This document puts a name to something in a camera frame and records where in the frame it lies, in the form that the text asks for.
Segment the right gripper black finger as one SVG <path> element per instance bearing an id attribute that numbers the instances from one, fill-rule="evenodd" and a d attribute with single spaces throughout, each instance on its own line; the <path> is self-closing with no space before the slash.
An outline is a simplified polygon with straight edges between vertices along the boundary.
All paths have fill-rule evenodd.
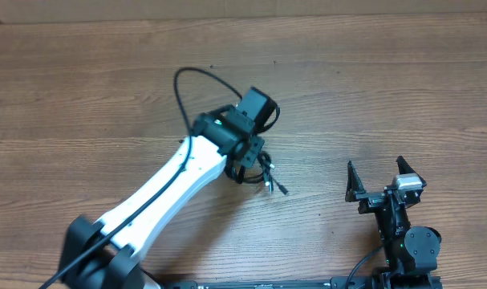
<path id="1" fill-rule="evenodd" d="M 363 186 L 362 181 L 359 178 L 358 173 L 356 172 L 355 166 L 353 165 L 352 161 L 348 161 L 347 190 L 345 194 L 345 201 L 346 202 L 358 201 L 365 193 L 366 190 Z"/>
<path id="2" fill-rule="evenodd" d="M 421 181 L 421 186 L 422 187 L 425 187 L 427 185 L 427 182 L 425 181 L 425 179 L 422 178 L 421 175 L 419 175 L 408 163 L 407 161 L 402 157 L 402 156 L 398 156 L 396 158 L 396 164 L 398 166 L 398 169 L 399 169 L 399 173 L 400 174 L 415 174 L 418 176 L 418 178 L 420 179 Z"/>

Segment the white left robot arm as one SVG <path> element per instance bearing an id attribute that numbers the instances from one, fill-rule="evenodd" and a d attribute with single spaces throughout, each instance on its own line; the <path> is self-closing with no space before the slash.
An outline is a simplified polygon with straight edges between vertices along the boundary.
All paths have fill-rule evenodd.
<path id="1" fill-rule="evenodd" d="M 191 136 L 173 157 L 131 197 L 97 221 L 76 218 L 67 229 L 59 261 L 59 281 L 69 288 L 159 288 L 141 269 L 152 244 L 181 208 L 222 174 L 242 184 L 267 181 L 247 177 L 259 161 L 269 168 L 259 136 L 280 109 L 264 92 L 251 88 L 236 105 L 200 114 Z"/>

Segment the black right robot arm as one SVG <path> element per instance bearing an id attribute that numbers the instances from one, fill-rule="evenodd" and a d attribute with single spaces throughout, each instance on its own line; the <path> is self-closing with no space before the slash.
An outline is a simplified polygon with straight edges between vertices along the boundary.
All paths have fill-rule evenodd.
<path id="1" fill-rule="evenodd" d="M 441 288 L 437 268 L 442 237 L 427 226 L 412 226 L 407 209 L 420 202 L 427 182 L 399 156 L 399 173 L 381 192 L 365 190 L 355 166 L 347 163 L 345 201 L 357 202 L 360 214 L 374 214 L 381 245 L 363 257 L 347 276 L 345 288 Z M 383 251 L 385 267 L 376 267 L 369 277 L 357 278 L 359 268 L 371 257 Z"/>

